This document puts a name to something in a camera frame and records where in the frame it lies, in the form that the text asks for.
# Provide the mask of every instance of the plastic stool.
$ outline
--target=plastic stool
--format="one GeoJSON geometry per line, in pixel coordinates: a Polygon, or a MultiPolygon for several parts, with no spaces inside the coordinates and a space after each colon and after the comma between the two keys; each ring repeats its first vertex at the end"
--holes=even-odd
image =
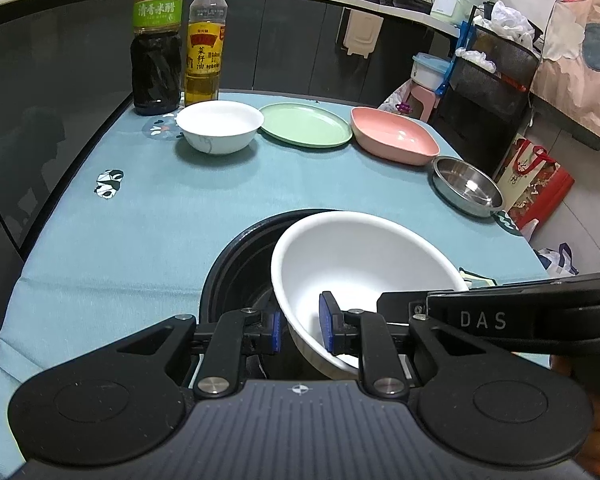
{"type": "Polygon", "coordinates": [[[402,103],[406,104],[411,95],[422,103],[422,115],[420,116],[420,120],[423,123],[426,123],[429,121],[433,110],[438,108],[440,97],[438,97],[434,91],[424,88],[424,86],[420,86],[414,82],[413,79],[409,79],[407,81],[407,88],[402,103]]]}

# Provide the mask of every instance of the human hand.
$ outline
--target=human hand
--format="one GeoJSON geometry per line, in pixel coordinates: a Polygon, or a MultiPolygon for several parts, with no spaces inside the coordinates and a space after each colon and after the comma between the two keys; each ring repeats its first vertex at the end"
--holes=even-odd
{"type": "MultiPolygon", "coordinates": [[[[570,359],[551,356],[551,370],[570,377],[572,371],[570,359]]],[[[575,460],[586,471],[600,475],[600,396],[589,394],[589,398],[593,405],[593,428],[575,460]]]]}

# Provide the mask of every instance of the white bowl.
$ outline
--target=white bowl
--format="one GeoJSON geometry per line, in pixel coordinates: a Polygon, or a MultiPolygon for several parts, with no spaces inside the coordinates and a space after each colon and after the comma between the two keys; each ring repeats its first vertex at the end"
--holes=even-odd
{"type": "Polygon", "coordinates": [[[358,359],[324,349],[318,296],[330,290],[342,310],[376,311],[383,292],[468,290],[458,270],[433,245],[394,222],[334,211],[304,218],[280,237],[271,281],[302,355],[331,379],[358,376],[358,359]]]}
{"type": "Polygon", "coordinates": [[[176,123],[187,142],[211,155],[239,152],[255,137],[264,117],[256,108],[234,101],[205,101],[181,110],[176,123]]]}

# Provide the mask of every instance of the red gift bag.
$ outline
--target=red gift bag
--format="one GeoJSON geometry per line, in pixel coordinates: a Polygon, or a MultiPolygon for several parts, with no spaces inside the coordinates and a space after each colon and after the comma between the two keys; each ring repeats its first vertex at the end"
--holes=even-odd
{"type": "Polygon", "coordinates": [[[505,210],[519,229],[533,219],[540,227],[567,195],[574,180],[542,146],[516,136],[496,177],[505,210]]]}

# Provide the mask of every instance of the cooking oil bottle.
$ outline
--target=cooking oil bottle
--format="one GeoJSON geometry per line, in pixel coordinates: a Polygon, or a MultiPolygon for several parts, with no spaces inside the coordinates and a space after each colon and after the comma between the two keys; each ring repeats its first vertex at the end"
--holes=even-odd
{"type": "Polygon", "coordinates": [[[218,99],[226,9],[225,0],[193,0],[189,7],[184,81],[187,106],[218,99]]]}
{"type": "Polygon", "coordinates": [[[131,83],[136,112],[158,115],[180,104],[182,0],[134,0],[131,83]]]}

